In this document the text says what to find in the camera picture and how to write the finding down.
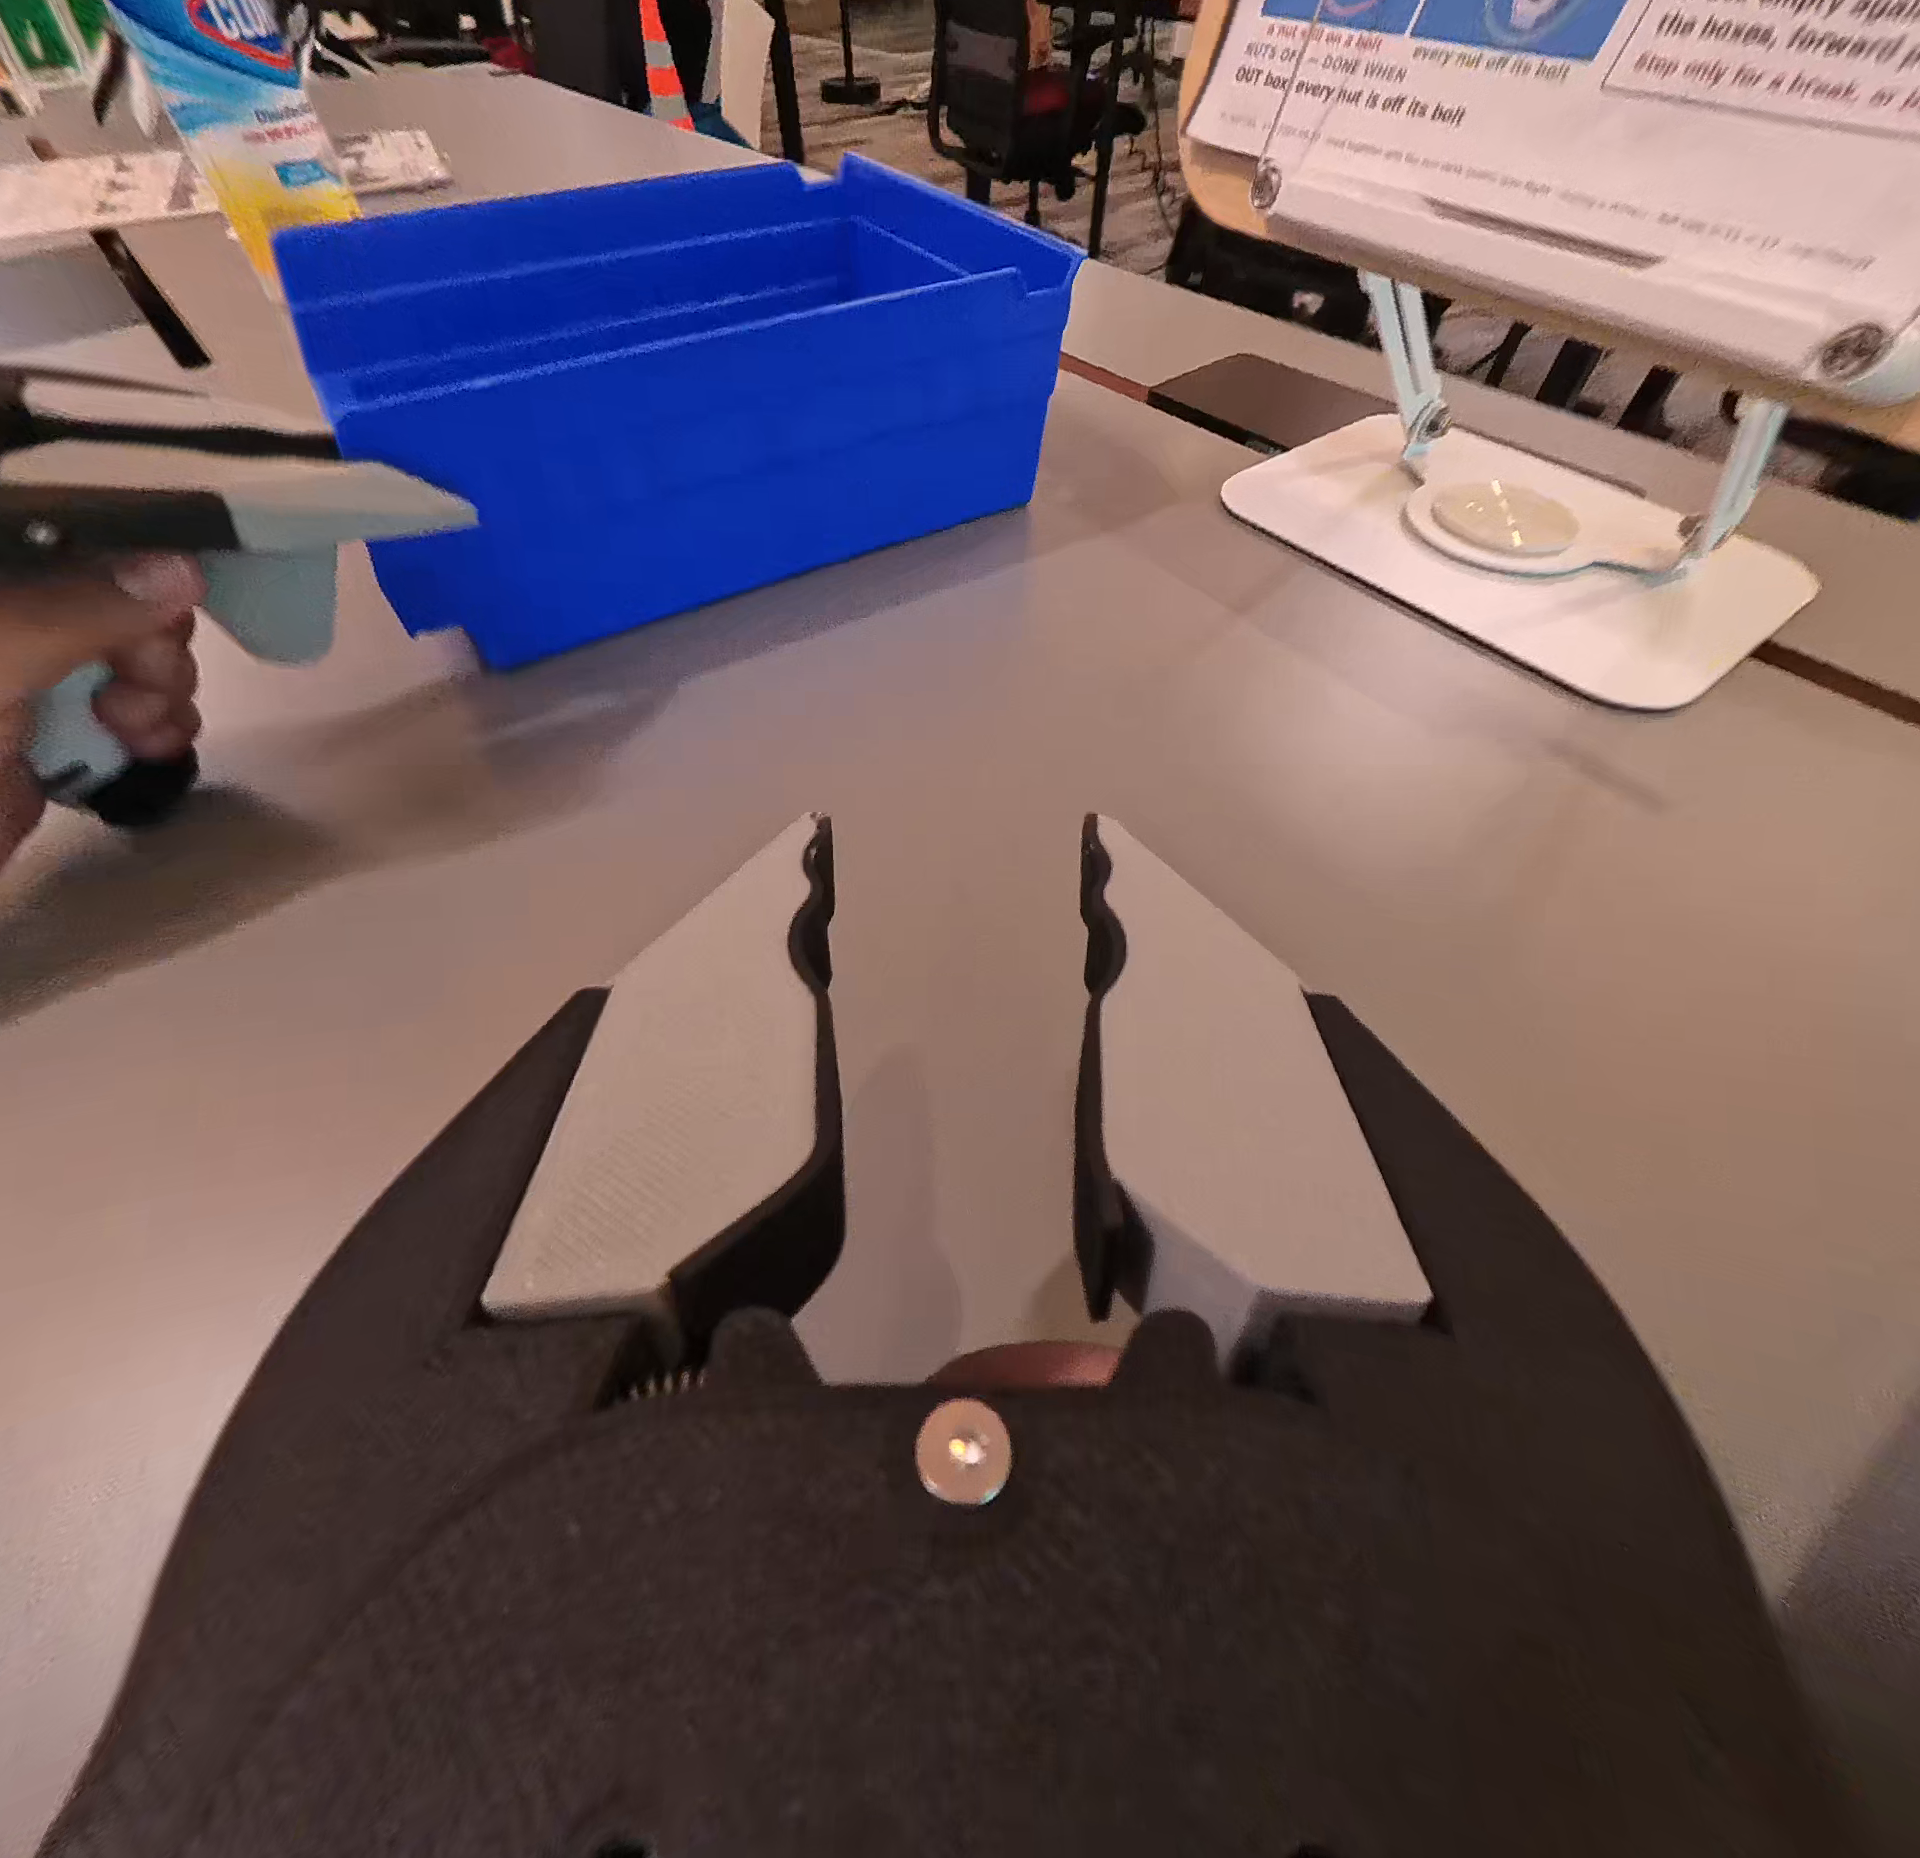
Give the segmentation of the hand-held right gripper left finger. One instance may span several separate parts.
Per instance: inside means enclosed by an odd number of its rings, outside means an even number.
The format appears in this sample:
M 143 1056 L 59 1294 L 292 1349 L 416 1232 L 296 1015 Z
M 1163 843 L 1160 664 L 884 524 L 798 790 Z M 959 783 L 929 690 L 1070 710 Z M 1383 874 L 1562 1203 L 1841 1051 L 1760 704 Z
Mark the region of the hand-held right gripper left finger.
M 803 815 L 606 987 L 481 1308 L 638 1318 L 703 1357 L 797 1316 L 847 1236 L 834 1048 L 834 838 Z

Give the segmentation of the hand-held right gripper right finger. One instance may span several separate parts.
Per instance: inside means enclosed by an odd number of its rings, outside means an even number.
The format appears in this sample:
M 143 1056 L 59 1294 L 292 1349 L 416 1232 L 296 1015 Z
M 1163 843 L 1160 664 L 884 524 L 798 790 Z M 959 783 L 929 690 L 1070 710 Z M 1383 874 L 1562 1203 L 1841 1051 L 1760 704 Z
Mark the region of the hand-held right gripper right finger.
M 1082 827 L 1080 918 L 1089 1316 L 1195 1316 L 1222 1370 L 1298 1320 L 1421 1324 L 1430 1276 L 1294 968 L 1111 815 Z

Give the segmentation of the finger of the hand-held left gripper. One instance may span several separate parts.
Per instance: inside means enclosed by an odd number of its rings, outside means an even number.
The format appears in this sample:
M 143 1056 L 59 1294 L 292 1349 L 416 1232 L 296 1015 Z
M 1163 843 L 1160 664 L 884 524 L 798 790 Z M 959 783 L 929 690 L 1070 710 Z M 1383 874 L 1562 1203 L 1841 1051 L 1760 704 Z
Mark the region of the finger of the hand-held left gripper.
M 194 453 L 232 463 L 338 467 L 329 432 L 292 429 L 227 412 L 182 384 L 141 383 L 59 366 L 3 367 L 3 453 L 53 446 Z
M 475 526 L 472 503 L 387 464 L 232 463 L 53 446 L 5 460 L 5 549 L 323 549 Z

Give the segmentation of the blue plastic bin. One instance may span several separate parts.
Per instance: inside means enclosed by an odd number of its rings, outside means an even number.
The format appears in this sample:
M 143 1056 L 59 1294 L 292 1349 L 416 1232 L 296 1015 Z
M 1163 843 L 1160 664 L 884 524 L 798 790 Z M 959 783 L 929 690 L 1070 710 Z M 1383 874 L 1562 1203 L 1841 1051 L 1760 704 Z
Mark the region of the blue plastic bin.
M 759 163 L 275 241 L 345 456 L 463 497 L 371 543 L 492 671 L 1024 506 L 1084 254 L 889 167 Z

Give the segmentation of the person's left hand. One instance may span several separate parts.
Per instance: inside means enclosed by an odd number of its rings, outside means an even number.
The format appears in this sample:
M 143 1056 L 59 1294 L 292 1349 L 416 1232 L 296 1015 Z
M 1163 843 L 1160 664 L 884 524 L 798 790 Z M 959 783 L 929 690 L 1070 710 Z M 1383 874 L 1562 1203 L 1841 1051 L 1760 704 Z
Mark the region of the person's left hand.
M 199 739 L 193 652 L 204 571 L 187 553 L 127 553 L 107 564 L 7 578 L 3 595 L 3 858 L 46 809 L 30 768 L 36 697 L 101 664 L 93 708 L 135 762 L 176 762 Z

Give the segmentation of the printed paper sheets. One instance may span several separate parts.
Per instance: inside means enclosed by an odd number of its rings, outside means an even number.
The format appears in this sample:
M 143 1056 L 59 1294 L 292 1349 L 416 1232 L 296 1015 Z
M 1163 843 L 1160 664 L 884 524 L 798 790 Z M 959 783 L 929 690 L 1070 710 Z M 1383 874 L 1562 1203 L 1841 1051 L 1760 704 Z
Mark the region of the printed paper sheets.
M 441 191 L 452 172 L 421 131 L 349 134 L 338 143 L 345 180 L 359 195 Z M 180 148 L 115 151 L 93 158 L 26 160 L 3 167 L 3 247 L 157 221 L 216 214 L 213 191 Z

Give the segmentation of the disinfectant wipes canister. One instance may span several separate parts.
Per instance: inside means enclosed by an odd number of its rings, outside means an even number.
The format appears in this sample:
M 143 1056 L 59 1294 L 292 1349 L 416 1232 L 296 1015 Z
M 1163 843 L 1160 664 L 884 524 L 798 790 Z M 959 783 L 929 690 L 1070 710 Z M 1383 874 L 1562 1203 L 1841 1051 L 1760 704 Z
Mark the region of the disinfectant wipes canister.
M 281 233 L 359 220 L 272 0 L 107 0 L 266 295 Z

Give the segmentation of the small green sign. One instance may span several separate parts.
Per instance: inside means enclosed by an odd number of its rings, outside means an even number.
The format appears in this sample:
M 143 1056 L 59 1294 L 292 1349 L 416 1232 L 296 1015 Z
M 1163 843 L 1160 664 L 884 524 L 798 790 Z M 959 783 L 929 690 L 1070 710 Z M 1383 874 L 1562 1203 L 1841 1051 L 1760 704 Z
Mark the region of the small green sign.
M 36 85 L 73 86 L 91 77 L 109 42 L 107 0 L 3 0 L 13 62 Z

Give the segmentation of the orange traffic cone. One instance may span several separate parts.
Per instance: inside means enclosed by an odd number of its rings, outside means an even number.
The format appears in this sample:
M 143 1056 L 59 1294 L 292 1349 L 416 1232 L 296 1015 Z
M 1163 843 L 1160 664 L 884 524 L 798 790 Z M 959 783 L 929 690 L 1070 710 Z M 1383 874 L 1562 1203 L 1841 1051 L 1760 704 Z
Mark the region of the orange traffic cone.
M 693 134 L 696 131 L 688 96 L 680 79 L 680 66 L 670 46 L 660 0 L 638 0 L 641 32 L 648 116 L 661 125 Z

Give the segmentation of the black mesh office chair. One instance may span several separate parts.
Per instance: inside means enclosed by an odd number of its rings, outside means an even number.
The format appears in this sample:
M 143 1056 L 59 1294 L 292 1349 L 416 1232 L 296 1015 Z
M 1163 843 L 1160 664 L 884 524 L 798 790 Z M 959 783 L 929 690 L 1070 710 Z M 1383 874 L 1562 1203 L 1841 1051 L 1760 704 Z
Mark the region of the black mesh office chair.
M 1092 158 L 1087 252 L 1097 256 L 1121 125 L 1144 118 L 1120 96 L 1133 0 L 1111 0 L 1105 25 L 1072 23 L 1066 62 L 1035 62 L 1026 5 L 1034 0 L 931 0 L 933 52 L 928 134 L 986 209 L 995 186 L 1023 186 L 1024 221 L 1040 225 L 1041 192 L 1069 203 Z

